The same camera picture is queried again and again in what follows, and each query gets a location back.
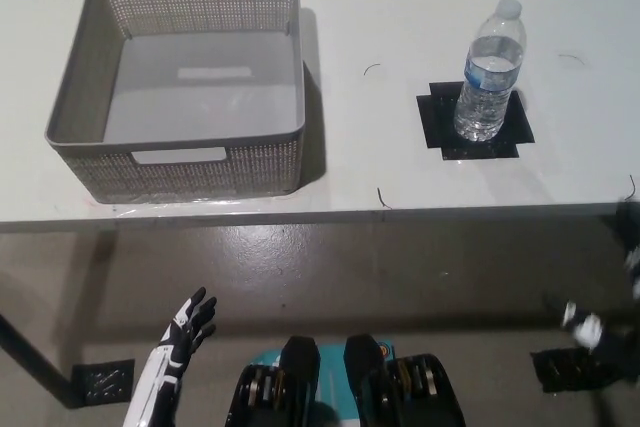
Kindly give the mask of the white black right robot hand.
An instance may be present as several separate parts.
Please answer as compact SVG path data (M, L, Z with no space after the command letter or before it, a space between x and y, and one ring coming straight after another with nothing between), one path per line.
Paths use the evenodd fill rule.
M631 197L617 205L613 231L624 250L628 276L639 319L639 202ZM639 329L626 334L610 330L594 312L575 302L547 295L545 306L559 317L560 329L576 346L534 353L532 361L545 393L599 390L618 381L639 383Z

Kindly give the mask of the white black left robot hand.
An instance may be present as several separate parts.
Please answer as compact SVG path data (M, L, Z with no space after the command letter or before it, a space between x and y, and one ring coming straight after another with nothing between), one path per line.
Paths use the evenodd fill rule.
M175 314L151 351L133 392L125 426L173 426L191 357L213 335L217 299L199 288Z

